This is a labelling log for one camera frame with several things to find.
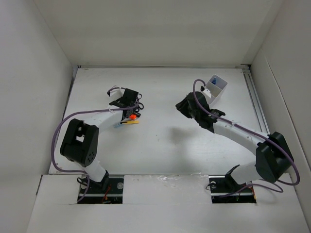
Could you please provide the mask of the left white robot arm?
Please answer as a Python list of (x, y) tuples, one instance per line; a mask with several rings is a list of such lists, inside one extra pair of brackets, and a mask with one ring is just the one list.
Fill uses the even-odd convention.
[(67, 127), (60, 154), (78, 163), (89, 175), (91, 186), (97, 192), (108, 188), (109, 173), (97, 159), (99, 134), (120, 124), (136, 112), (139, 101), (115, 100), (109, 104), (108, 111), (100, 112), (86, 119), (72, 119)]

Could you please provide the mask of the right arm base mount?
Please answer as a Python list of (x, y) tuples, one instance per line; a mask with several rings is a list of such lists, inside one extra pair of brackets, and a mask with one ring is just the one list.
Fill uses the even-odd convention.
[(213, 204), (227, 203), (257, 203), (254, 190), (251, 187), (245, 188), (246, 183), (237, 184), (231, 177), (231, 173), (239, 165), (234, 166), (225, 175), (209, 175), (209, 183), (206, 190), (210, 191)]

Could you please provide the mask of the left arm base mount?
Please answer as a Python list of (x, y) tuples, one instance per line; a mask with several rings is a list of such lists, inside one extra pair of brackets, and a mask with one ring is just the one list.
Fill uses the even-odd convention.
[(78, 204), (122, 204), (124, 176), (105, 174), (101, 182), (89, 181), (87, 188), (87, 177), (77, 178), (80, 186)]

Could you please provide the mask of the orange cap black highlighter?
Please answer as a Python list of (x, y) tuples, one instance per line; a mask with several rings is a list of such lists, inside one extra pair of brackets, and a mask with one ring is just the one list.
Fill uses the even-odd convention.
[(133, 113), (129, 116), (130, 120), (137, 120), (138, 118), (140, 118), (141, 114), (140, 113)]

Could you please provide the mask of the black handled scissors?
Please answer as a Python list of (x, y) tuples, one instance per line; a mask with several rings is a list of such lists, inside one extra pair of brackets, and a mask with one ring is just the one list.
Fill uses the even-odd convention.
[(141, 93), (138, 93), (138, 97), (137, 97), (137, 101), (136, 101), (137, 107), (135, 109), (136, 112), (139, 112), (140, 110), (144, 109), (143, 103), (140, 102), (142, 97), (143, 97), (143, 95)]

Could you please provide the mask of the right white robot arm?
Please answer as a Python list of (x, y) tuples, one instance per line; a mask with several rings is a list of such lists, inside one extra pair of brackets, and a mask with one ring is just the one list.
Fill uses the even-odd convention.
[(255, 132), (226, 119), (224, 112), (209, 107), (206, 97), (199, 91), (190, 92), (176, 104), (176, 109), (185, 117), (194, 119), (203, 129), (224, 136), (255, 155), (253, 162), (236, 165), (227, 172), (225, 186), (230, 191), (236, 191), (243, 183), (260, 179), (275, 183), (294, 161), (282, 134)]

